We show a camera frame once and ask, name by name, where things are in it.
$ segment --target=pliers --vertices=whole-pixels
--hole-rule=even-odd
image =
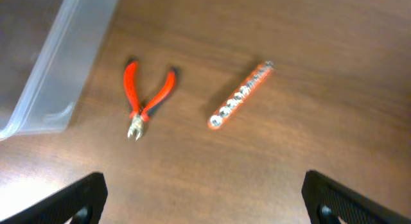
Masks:
[[[137,91],[134,86],[134,75],[136,74],[139,67],[139,61],[136,59],[131,59],[124,72],[124,90],[126,92],[128,101],[132,106],[132,112],[130,118],[132,122],[130,128],[128,129],[127,137],[136,133],[136,140],[143,135],[144,123],[153,116],[155,111],[164,103],[164,101],[170,96],[177,84],[177,68],[171,67],[167,74],[166,83],[160,92],[151,100],[147,106],[142,107],[139,103],[137,97]]]

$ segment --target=plier jaw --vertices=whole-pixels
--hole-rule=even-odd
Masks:
[[[132,122],[128,129],[127,137],[131,138],[136,134],[136,140],[143,135],[144,123],[147,123],[151,116],[170,96],[177,84],[177,68],[171,67],[167,74],[166,83],[160,92],[151,100],[147,106],[141,107],[137,91],[134,85],[134,78],[139,66],[138,60],[129,61],[124,72],[124,89],[132,106],[130,118]]]

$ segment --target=brown wooden surface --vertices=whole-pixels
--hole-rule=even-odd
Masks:
[[[309,223],[309,169],[411,217],[410,2],[121,0],[67,131],[0,142],[0,217],[102,171],[101,223]],[[129,55],[142,62],[141,99],[166,66],[182,69],[138,142],[127,139]],[[266,59],[277,74],[210,131],[209,115]]]

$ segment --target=orange bar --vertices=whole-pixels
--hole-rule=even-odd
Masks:
[[[241,85],[228,97],[226,101],[213,113],[208,120],[208,127],[217,130],[238,110],[251,92],[274,72],[274,65],[271,61],[259,64]]]

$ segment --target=clear plastic bin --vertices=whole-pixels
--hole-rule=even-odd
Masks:
[[[0,140],[66,129],[118,0],[0,0]]]

